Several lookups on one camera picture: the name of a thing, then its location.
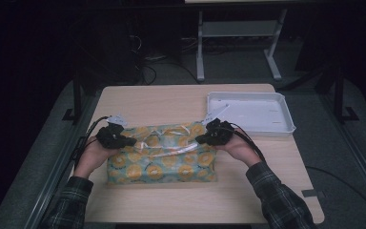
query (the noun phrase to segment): plastic tray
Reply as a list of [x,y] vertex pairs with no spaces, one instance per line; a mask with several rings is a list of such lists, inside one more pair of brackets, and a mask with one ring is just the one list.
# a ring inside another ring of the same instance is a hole
[[295,130],[285,97],[278,93],[208,94],[208,113],[229,105],[217,117],[240,126],[248,135],[288,136]]

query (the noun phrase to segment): plaid sleeve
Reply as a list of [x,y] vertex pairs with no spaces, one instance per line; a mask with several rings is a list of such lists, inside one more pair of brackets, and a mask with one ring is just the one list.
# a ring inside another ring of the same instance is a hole
[[252,166],[246,177],[261,200],[263,216],[271,228],[316,228],[304,200],[282,184],[265,162]]
[[93,183],[82,177],[70,177],[61,196],[40,228],[83,228],[85,210]]

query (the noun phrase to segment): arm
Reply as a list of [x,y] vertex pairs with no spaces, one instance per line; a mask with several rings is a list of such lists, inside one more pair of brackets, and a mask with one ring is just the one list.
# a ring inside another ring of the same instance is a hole
[[315,228],[304,200],[282,184],[244,140],[234,135],[226,145],[215,148],[228,152],[249,167],[246,177],[261,200],[263,216],[271,228]]
[[41,228],[83,228],[86,204],[93,187],[88,178],[109,156],[118,152],[103,148],[94,136],[88,142],[73,176],[68,180],[55,208],[45,218]]

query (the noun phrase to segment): floral wrapping paper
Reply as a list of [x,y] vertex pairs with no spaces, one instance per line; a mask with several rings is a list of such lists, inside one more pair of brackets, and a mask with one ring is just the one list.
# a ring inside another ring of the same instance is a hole
[[108,159],[108,184],[216,181],[216,150],[195,141],[204,133],[200,122],[125,129],[137,142]]

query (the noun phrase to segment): person's left hand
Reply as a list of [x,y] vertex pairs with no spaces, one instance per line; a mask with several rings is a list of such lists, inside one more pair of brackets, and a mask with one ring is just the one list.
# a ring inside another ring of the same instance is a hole
[[87,146],[79,159],[79,163],[73,172],[75,177],[89,178],[89,175],[100,167],[107,158],[119,152],[104,148],[95,136],[91,136],[87,141]]

